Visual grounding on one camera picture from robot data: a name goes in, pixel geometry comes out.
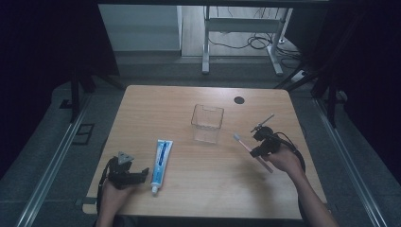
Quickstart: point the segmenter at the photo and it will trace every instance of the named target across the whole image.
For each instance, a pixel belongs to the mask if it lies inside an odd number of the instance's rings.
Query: gray carpet
[[[244,88],[272,88],[281,79],[272,73],[269,64],[211,64],[208,76],[201,74],[196,63],[120,65],[130,72],[118,78],[128,84],[158,84],[178,86],[219,86]],[[109,134],[123,92],[94,77],[97,89],[92,94],[89,109],[82,124],[95,124],[88,145],[73,145],[68,150],[61,169],[54,180],[34,226],[91,226],[96,216],[81,211],[77,200],[86,196],[95,173],[101,148]],[[373,226],[348,173],[336,153],[332,140],[310,97],[307,84],[291,93],[294,108],[303,127],[305,139],[323,184],[328,207],[340,226]],[[53,94],[41,125],[32,135],[19,158],[0,182],[1,226],[14,226],[33,189],[41,178],[66,132],[70,110],[60,109],[69,99],[69,85],[64,84]],[[364,140],[346,116],[341,105],[336,112],[338,129],[346,147],[366,184],[370,187],[389,226],[401,226],[400,185],[377,158],[375,151]],[[141,226],[303,226],[299,221],[227,220],[140,218]]]

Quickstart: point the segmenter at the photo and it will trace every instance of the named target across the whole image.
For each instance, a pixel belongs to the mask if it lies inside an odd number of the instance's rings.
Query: wooden tabletop
[[[245,99],[236,104],[235,97]],[[191,118],[196,104],[220,107],[224,116],[218,142],[193,139]],[[96,197],[107,162],[118,151],[132,155],[131,172],[150,167],[147,181],[130,197],[120,214],[205,218],[301,218],[296,189],[288,175],[272,164],[269,173],[234,138],[254,148],[260,143],[250,131],[267,122],[285,133],[305,158],[306,175],[326,202],[316,169],[289,95],[284,90],[137,86],[128,87],[116,115],[87,197]],[[151,174],[158,139],[174,142],[157,197],[151,194]],[[85,204],[83,211],[96,213]]]

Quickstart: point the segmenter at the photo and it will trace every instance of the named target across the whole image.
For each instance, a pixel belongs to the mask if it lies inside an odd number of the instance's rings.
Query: wall
[[[181,50],[181,6],[98,6],[113,51]]]

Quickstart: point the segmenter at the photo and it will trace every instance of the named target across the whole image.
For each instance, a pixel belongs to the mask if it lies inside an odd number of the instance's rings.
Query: toothpaste cap
[[[157,186],[153,186],[153,187],[151,188],[151,193],[153,194],[153,196],[156,195],[158,189],[159,189],[159,188],[157,188]]]

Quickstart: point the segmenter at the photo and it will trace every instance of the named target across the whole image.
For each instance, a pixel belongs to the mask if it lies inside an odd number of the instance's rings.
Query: blue and white tube
[[[159,188],[162,187],[168,155],[170,154],[172,146],[173,142],[170,140],[157,140],[157,153],[154,162],[153,177],[150,183],[153,196],[155,196]]]

